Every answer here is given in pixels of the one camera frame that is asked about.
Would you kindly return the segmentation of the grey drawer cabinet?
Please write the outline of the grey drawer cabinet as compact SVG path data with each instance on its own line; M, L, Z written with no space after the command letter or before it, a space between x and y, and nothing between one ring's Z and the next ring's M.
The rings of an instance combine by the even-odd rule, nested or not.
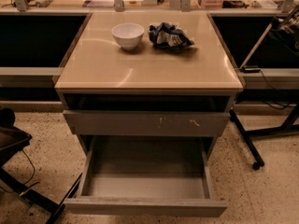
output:
M114 41L114 26L144 28L166 21L182 28L194 44L184 50L158 49L144 38L134 50ZM242 83L203 11L100 11L91 15L55 84L64 110L225 112ZM85 150L95 135L77 134ZM210 153L219 138L199 137Z

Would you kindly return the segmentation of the closed grey top drawer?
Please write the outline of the closed grey top drawer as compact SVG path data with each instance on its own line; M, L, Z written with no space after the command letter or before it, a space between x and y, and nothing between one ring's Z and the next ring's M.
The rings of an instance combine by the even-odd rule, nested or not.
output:
M65 110L73 134L126 136L221 136L225 112L88 111Z

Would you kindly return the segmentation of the open grey middle drawer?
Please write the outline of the open grey middle drawer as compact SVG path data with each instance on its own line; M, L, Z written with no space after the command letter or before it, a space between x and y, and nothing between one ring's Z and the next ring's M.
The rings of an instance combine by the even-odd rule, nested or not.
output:
M96 136L76 196L66 207L84 215L219 217L203 140Z

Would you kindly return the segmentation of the crumpled blue chip bag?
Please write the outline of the crumpled blue chip bag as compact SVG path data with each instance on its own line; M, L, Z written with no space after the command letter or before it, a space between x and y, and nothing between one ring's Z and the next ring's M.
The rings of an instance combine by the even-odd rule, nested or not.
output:
M149 41L160 49L185 49L194 44L180 28L167 22L150 25L148 34Z

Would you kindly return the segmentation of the white ceramic bowl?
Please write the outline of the white ceramic bowl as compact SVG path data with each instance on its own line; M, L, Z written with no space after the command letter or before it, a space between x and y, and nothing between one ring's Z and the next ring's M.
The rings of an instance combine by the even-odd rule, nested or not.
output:
M141 43L144 28L136 23L121 23L113 27L111 33L122 49L131 50Z

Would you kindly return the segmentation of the black chair left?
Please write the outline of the black chair left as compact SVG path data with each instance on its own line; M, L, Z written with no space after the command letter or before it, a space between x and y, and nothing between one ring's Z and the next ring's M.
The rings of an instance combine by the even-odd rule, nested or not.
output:
M30 145L32 135L17 128L15 125L15 113L10 108L0 109L0 180L3 183L1 189L7 193L16 194L22 201L30 205L37 204L39 207L50 213L46 224L55 224L59 215L64 211L66 198L73 197L78 189L81 175L77 178L70 190L65 194L60 203L41 195L27 186L27 181L19 182L2 166L8 162L19 151Z

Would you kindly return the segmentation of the white rod with black base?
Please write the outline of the white rod with black base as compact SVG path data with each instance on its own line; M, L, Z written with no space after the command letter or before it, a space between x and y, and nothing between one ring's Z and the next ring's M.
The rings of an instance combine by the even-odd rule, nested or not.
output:
M260 38L257 40L257 42L255 43L255 45L253 46L253 48L251 49L251 51L249 52L249 54L247 55L247 57L245 58L244 62L240 65L239 70L245 72L245 66L247 65L249 59L253 56L253 54L255 53L255 51L257 50L257 48L262 44L263 40L266 38L266 36L268 35L268 33L271 31L271 29L275 26L275 24L277 23L278 19L277 18L273 18L270 23L267 25L267 27L265 28L264 32L261 34Z

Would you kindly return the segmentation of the black wheeled stand frame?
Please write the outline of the black wheeled stand frame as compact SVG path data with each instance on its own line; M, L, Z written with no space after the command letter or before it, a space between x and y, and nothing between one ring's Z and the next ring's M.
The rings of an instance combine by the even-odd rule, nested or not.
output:
M295 122L298 119L299 104L295 106L295 108L291 111L289 116L284 120L284 122L280 126L246 131L241 121L237 117L235 111L233 109L230 110L230 121L233 122L236 128L239 130L243 140L245 141L250 153L252 154L255 160L255 162L252 164L253 170L259 170L261 167L264 167L264 161L257 148L254 146L252 138L298 133L299 124L295 124Z

